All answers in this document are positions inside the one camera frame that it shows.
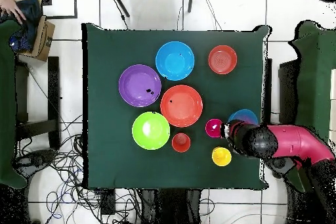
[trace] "small red bowl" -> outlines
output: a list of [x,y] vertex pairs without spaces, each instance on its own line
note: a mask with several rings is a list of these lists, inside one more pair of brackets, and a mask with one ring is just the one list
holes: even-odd
[[190,138],[187,134],[177,133],[171,140],[173,149],[177,152],[186,152],[190,148]]
[[209,66],[217,74],[228,74],[237,64],[237,54],[227,45],[218,45],[209,54]]
[[205,132],[211,138],[219,138],[221,137],[221,125],[222,121],[220,119],[211,119],[205,125]]

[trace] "pink cup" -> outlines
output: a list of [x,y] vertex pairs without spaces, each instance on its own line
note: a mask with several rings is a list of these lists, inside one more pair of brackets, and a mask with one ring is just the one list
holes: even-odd
[[221,125],[220,119],[211,119],[205,125],[205,132],[212,138],[219,138],[221,137]]

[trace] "person's hand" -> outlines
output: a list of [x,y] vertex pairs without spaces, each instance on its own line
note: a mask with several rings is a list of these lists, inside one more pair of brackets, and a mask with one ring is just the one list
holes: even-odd
[[22,11],[18,8],[14,0],[0,0],[0,9],[1,16],[4,15],[5,12],[8,14],[13,13],[15,15],[18,22],[22,25],[21,18],[26,20],[26,17],[22,13]]

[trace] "purple plate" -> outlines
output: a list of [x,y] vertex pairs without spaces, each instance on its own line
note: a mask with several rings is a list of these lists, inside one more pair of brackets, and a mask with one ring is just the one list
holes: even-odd
[[161,93],[161,80],[149,66],[135,64],[120,76],[119,92],[128,104],[145,107],[158,99]]

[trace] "white tile floor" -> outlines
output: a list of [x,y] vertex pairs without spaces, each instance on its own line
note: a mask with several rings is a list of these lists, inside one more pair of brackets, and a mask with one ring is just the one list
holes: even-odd
[[[45,7],[49,16],[74,15],[74,0],[52,0],[53,5]],[[176,30],[182,29],[181,0],[122,0],[131,17],[126,18],[129,29],[134,30]],[[335,4],[323,3],[319,0],[210,0],[218,23],[224,30],[251,31],[258,25],[267,24],[272,27],[268,39],[268,58],[273,59],[272,71],[272,119],[277,122],[278,102],[278,66],[297,58],[288,41],[294,38],[296,25],[306,19],[315,20],[325,28],[336,26]],[[50,19],[56,25],[54,41],[50,56],[60,57],[61,79],[61,115],[68,123],[83,113],[82,105],[82,52],[81,23],[91,22],[106,29],[125,29],[120,13],[112,0],[77,0],[77,18]],[[215,23],[205,0],[193,0],[192,12],[187,12],[188,0],[184,0],[184,30],[214,30]],[[47,93],[47,63],[22,57],[28,62],[32,74]],[[29,79],[28,92],[29,119],[32,121],[47,118],[47,99],[36,85],[32,77]],[[82,118],[69,127],[71,134],[81,133]],[[63,139],[68,134],[62,133]],[[28,148],[48,148],[46,135],[34,137]],[[275,179],[269,169],[265,168],[265,180],[269,188],[264,191],[211,189],[210,199],[215,203],[209,209],[213,212],[203,215],[203,224],[284,224],[287,211],[287,194],[282,180]],[[43,223],[50,216],[51,203],[46,203],[47,195],[56,191],[62,181],[52,168],[37,173],[30,187],[30,213],[33,218]],[[123,196],[127,190],[117,190]],[[202,198],[207,197],[204,190]],[[63,203],[58,212],[62,218],[52,218],[49,224],[64,224],[72,214],[75,204]],[[200,205],[200,213],[207,213],[208,205]],[[134,220],[134,211],[129,221]],[[68,224],[98,224],[89,210],[78,208],[70,216]]]

